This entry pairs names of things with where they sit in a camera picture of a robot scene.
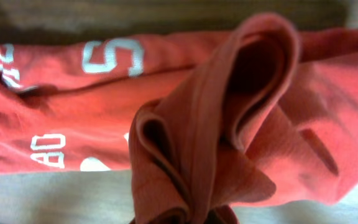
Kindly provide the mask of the red t-shirt white lettering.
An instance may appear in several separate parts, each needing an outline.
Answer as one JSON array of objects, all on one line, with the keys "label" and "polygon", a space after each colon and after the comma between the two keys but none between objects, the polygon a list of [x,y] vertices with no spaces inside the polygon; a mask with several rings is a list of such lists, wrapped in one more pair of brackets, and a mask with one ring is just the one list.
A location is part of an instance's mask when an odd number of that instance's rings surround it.
[{"label": "red t-shirt white lettering", "polygon": [[358,183],[358,29],[0,45],[0,174],[132,171],[135,223],[333,204]]}]

